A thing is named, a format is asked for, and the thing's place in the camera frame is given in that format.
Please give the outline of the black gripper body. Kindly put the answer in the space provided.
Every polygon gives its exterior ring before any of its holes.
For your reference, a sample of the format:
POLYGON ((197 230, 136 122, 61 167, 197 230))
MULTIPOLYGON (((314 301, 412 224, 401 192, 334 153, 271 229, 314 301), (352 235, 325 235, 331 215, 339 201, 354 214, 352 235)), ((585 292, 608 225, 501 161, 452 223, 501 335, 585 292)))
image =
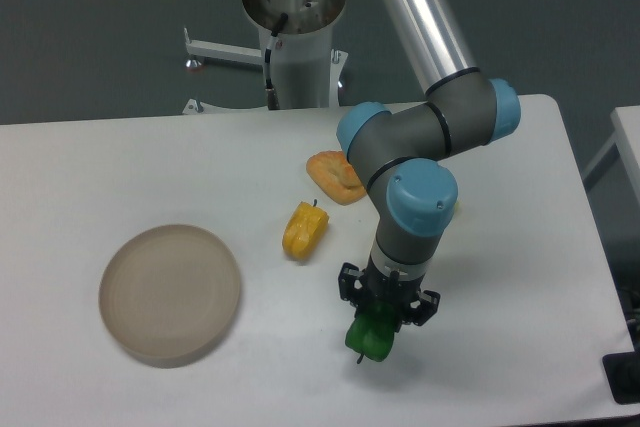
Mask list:
POLYGON ((369 265, 366 269, 366 285, 369 293, 368 304, 381 301, 388 303, 394 307, 394 298, 403 290, 412 290, 419 288, 419 283, 415 281, 401 281, 397 272, 391 273, 389 276, 384 276, 373 265, 369 265))

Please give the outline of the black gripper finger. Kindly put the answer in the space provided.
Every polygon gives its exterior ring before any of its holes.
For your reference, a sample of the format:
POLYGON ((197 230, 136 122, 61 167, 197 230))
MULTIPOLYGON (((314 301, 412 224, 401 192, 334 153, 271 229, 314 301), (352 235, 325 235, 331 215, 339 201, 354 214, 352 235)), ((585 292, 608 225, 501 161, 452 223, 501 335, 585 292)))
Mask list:
POLYGON ((349 262, 342 264, 338 275, 339 296, 354 308, 355 318, 362 313, 369 300, 366 280, 365 270, 349 262))
POLYGON ((438 312, 440 300, 441 295, 435 291, 420 288, 401 291, 394 298, 395 332, 399 333, 403 325, 424 325, 438 312))

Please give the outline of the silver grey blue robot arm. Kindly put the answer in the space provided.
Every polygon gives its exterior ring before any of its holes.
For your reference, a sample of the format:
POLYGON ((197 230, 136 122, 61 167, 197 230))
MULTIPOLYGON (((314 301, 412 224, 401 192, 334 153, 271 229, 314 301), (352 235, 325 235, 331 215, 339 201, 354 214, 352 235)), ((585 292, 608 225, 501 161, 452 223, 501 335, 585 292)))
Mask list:
MULTIPOLYGON (((345 0, 242 1, 266 34, 258 62, 268 107, 299 107, 313 89, 328 94, 328 70, 312 65, 311 47, 292 55, 284 44, 330 29, 345 0)), ((368 265, 344 264, 338 284, 357 320, 396 332, 424 324, 438 309, 439 295, 420 285, 458 194, 441 161, 513 133, 521 108, 507 82, 478 69, 446 0, 384 3, 425 99, 399 113, 363 103, 338 125, 346 159, 380 218, 368 265)))

